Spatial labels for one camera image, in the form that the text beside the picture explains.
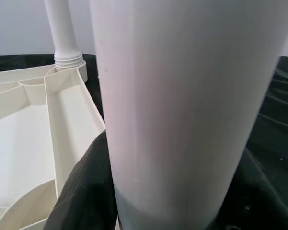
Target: white wall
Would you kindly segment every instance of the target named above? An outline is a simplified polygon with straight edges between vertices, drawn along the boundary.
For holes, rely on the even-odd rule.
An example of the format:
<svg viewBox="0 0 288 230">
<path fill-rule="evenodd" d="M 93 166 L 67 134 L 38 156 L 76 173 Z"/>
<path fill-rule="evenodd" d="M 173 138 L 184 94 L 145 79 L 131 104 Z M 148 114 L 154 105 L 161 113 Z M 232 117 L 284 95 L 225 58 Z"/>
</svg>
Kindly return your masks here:
<svg viewBox="0 0 288 230">
<path fill-rule="evenodd" d="M 88 0 L 69 0 L 78 46 L 95 54 Z M 54 53 L 44 0 L 0 0 L 0 55 Z M 288 40 L 282 55 L 288 56 Z"/>
</svg>

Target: white pipe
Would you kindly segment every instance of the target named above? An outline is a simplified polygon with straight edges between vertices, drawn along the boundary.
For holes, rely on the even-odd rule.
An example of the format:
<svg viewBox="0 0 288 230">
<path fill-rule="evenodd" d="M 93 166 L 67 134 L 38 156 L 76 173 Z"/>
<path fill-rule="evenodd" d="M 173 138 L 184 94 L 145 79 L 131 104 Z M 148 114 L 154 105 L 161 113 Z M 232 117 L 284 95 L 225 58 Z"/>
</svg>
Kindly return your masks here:
<svg viewBox="0 0 288 230">
<path fill-rule="evenodd" d="M 124 230 L 202 230 L 288 33 L 288 0 L 90 0 Z"/>
<path fill-rule="evenodd" d="M 62 70 L 81 67 L 85 70 L 82 70 L 82 78 L 86 81 L 86 65 L 77 47 L 68 1 L 45 0 L 45 5 L 55 47 L 56 68 Z"/>
</svg>

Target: black fabric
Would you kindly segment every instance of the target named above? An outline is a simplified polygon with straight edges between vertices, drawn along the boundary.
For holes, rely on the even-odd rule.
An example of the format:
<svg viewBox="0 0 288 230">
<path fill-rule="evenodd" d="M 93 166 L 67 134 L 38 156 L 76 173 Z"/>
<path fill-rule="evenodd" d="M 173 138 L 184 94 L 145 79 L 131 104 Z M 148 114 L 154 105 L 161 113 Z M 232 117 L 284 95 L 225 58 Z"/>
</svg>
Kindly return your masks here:
<svg viewBox="0 0 288 230">
<path fill-rule="evenodd" d="M 96 59 L 86 86 L 103 117 Z M 53 55 L 0 56 L 0 71 L 53 64 Z M 114 229 L 116 204 L 102 133 L 78 162 L 44 230 Z M 216 219 L 218 230 L 288 230 L 288 57 L 281 57 Z"/>
</svg>

